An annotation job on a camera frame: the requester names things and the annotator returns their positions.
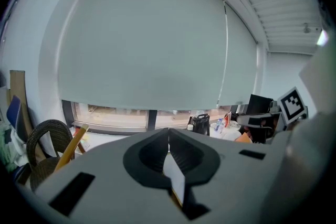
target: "black bag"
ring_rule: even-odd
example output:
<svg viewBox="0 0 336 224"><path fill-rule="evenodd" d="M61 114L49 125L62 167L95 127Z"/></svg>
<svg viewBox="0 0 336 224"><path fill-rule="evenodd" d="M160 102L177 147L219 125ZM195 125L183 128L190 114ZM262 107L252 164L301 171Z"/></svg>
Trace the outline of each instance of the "black bag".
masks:
<svg viewBox="0 0 336 224"><path fill-rule="evenodd" d="M210 136L210 116L208 114L202 114L189 118L188 124L194 126L193 132Z"/></svg>

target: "roller blind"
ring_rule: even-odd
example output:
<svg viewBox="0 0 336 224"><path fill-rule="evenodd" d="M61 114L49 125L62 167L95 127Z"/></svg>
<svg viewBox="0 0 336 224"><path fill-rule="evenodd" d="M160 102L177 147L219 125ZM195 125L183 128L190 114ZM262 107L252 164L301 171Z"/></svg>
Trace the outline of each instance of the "roller blind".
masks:
<svg viewBox="0 0 336 224"><path fill-rule="evenodd" d="M248 104L257 73L257 45L242 20L226 7L228 57L220 105Z"/></svg>
<svg viewBox="0 0 336 224"><path fill-rule="evenodd" d="M215 108L222 0L79 0L62 41L63 100L117 108Z"/></svg>

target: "yellow wooden stick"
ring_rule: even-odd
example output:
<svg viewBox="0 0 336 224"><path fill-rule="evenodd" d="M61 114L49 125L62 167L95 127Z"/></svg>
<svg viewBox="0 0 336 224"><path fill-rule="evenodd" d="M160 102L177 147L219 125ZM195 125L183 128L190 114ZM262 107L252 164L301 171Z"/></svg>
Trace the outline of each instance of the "yellow wooden stick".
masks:
<svg viewBox="0 0 336 224"><path fill-rule="evenodd" d="M65 149L61 159L58 161L58 164L56 165L55 171L61 169L63 166L65 166L70 160L71 156L74 154L76 147L80 143L80 140L86 133L86 131L89 129L88 124L83 124L82 127L79 129L78 133L73 137L67 148Z"/></svg>

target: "wicker chair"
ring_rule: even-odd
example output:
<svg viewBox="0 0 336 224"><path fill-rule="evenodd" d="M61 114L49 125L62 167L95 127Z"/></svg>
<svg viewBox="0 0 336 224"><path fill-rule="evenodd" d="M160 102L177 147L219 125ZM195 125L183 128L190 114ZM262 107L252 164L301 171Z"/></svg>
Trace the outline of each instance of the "wicker chair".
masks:
<svg viewBox="0 0 336 224"><path fill-rule="evenodd" d="M49 132L51 141L57 157L50 157L36 162L35 147L40 138ZM30 187L35 191L40 183L42 183L49 175L51 175L57 166L60 157L58 152L64 153L67 146L72 140L69 128L58 120L47 120L36 126L31 132L27 140L27 156L31 167Z"/></svg>

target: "ceiling light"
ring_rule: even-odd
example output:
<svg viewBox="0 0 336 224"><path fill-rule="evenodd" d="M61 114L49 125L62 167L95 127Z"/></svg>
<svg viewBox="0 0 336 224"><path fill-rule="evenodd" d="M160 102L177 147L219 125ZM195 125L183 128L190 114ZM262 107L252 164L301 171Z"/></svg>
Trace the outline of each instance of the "ceiling light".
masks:
<svg viewBox="0 0 336 224"><path fill-rule="evenodd" d="M328 34L326 31L322 30L317 45L324 46L328 41Z"/></svg>

